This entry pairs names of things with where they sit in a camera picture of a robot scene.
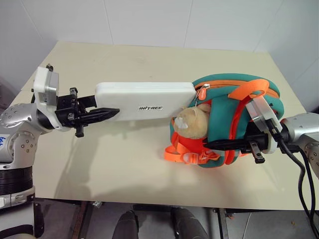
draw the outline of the orange backpack strap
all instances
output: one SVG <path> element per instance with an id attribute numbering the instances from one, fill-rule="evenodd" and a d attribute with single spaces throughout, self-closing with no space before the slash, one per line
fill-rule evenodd
<path id="1" fill-rule="evenodd" d="M 269 88 L 269 82 L 265 79 L 257 79 L 244 83 L 243 85 L 237 87 L 233 92 L 228 94 L 229 98 L 242 101 L 247 96 L 254 98 L 257 96 L 263 96 Z M 261 91 L 259 95 L 254 95 L 256 91 Z"/>
<path id="2" fill-rule="evenodd" d="M 179 136 L 176 133 L 172 137 L 172 145 L 167 147 L 164 152 L 164 159 L 167 161 L 185 163 L 185 164 L 205 164 L 209 160 L 217 160 L 219 155 L 209 149 L 203 150 L 201 154 L 191 152 L 188 148 L 182 145 L 179 141 Z"/>

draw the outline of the beige tabletop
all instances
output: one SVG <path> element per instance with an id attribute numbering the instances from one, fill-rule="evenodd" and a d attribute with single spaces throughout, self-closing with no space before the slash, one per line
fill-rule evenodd
<path id="1" fill-rule="evenodd" d="M 107 81 L 191 82 L 216 73 L 246 73 L 278 86 L 286 117 L 305 111 L 267 53 L 58 42 L 41 66 L 47 63 L 59 73 L 60 95 L 70 87 L 77 87 L 80 97 L 93 95 L 96 84 Z M 33 79 L 14 103 L 30 101 Z M 211 169 L 168 162 L 163 160 L 170 144 L 168 124 L 169 119 L 105 121 L 86 127 L 83 138 L 76 138 L 73 129 L 42 135 L 33 170 L 37 197 L 302 209 L 299 168 L 280 150 L 265 155 L 264 164 L 255 164 L 252 156 Z M 307 179 L 304 196 L 309 203 Z"/>

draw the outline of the stuffed toy bear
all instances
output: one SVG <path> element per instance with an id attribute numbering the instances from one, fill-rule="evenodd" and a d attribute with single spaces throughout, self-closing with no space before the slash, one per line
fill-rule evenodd
<path id="1" fill-rule="evenodd" d="M 181 111 L 174 121 L 174 130 L 180 136 L 200 139 L 207 136 L 210 104 L 200 104 Z"/>

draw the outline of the white wall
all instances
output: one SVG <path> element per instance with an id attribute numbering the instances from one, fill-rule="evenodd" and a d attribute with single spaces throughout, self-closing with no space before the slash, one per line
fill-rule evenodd
<path id="1" fill-rule="evenodd" d="M 0 0 L 0 78 L 18 91 L 57 40 L 269 51 L 319 105 L 318 0 Z"/>

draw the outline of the teal backpack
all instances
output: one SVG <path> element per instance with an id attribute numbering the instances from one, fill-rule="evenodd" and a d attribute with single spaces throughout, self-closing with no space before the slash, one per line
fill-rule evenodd
<path id="1" fill-rule="evenodd" d="M 242 139 L 251 117 L 245 105 L 256 96 L 263 95 L 277 118 L 284 114 L 277 86 L 264 78 L 246 74 L 215 74 L 193 82 L 196 98 L 188 107 L 211 104 L 207 138 L 190 139 L 178 135 L 174 118 L 170 123 L 172 145 L 165 149 L 164 158 L 173 162 L 198 164 L 204 168 L 231 164 L 241 155 L 240 150 L 213 151 L 204 147 L 219 139 Z"/>

